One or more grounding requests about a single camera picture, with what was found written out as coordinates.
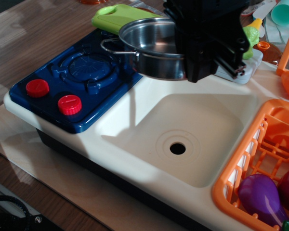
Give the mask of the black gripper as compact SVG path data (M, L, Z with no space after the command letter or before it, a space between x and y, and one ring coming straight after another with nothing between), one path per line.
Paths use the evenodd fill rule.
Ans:
M240 15L249 6L248 0L167 0L164 13L186 34L207 36L231 53L233 60L242 60L250 44L243 31ZM185 75L189 82L219 74L236 79L245 75L246 64L204 51L185 54Z

